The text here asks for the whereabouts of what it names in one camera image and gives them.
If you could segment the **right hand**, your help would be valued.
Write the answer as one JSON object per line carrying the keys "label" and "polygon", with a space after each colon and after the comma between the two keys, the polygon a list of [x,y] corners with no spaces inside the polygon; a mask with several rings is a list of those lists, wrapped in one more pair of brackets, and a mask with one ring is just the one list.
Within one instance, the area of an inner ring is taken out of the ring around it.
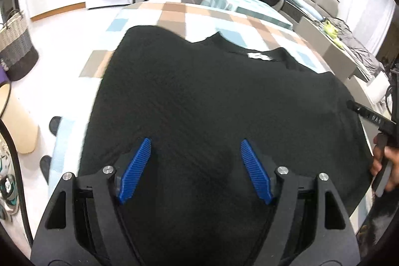
{"label": "right hand", "polygon": [[386,136],[383,134],[378,134],[373,139],[375,146],[370,172],[374,177],[372,189],[377,196],[398,187],[398,148],[388,144],[383,147],[385,141]]}

